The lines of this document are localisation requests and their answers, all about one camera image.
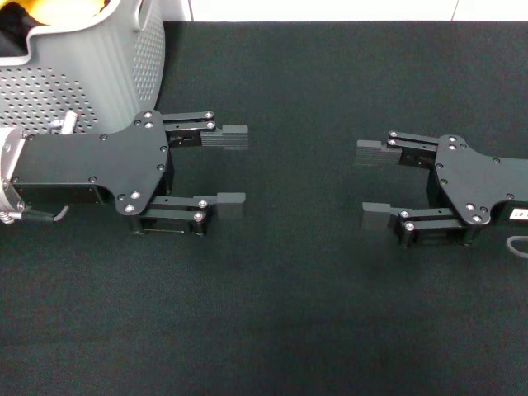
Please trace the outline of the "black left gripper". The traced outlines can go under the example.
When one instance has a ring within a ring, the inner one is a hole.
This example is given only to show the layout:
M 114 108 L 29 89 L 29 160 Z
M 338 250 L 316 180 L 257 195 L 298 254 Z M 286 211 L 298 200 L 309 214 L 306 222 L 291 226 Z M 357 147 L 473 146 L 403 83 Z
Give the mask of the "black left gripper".
M 163 179 L 168 142 L 161 113 L 140 112 L 115 133 L 37 134 L 12 180 L 28 204 L 114 204 L 121 215 L 146 209 Z

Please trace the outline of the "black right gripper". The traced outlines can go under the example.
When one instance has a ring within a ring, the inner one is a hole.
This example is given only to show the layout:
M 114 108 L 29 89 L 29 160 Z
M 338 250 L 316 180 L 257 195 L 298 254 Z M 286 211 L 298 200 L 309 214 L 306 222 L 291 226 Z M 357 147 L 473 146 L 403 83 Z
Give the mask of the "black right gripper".
M 431 169 L 447 207 L 409 209 L 363 202 L 361 227 L 390 229 L 404 248 L 470 246 L 486 225 L 527 225 L 527 161 L 481 154 L 457 135 L 438 138 L 390 130 L 385 141 L 358 140 L 356 164 Z

